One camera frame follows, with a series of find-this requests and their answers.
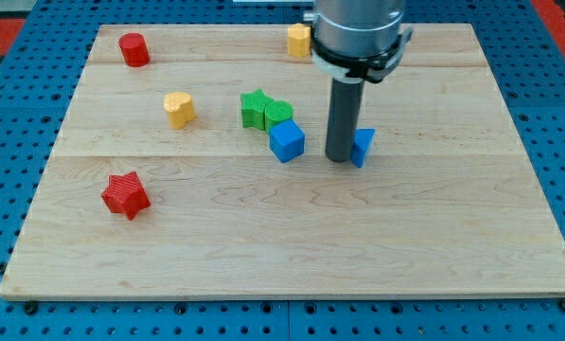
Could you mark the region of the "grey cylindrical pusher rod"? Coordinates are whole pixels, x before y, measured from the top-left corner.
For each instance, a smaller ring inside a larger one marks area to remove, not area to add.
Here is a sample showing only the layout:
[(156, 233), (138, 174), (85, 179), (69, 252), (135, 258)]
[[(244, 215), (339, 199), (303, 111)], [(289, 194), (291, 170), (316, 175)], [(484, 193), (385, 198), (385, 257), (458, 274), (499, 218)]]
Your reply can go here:
[(337, 163), (350, 158), (362, 105), (364, 82), (332, 80), (329, 101), (326, 156)]

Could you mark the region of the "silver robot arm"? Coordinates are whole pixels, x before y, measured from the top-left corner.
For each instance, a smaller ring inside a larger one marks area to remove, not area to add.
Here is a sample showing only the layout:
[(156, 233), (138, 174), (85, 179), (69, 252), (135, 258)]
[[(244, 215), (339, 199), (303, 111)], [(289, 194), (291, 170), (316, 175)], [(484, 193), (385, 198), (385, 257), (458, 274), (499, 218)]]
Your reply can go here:
[(313, 63), (331, 77), (325, 153), (350, 159), (364, 85), (399, 65), (413, 34), (402, 29), (405, 0), (319, 0), (311, 20)]

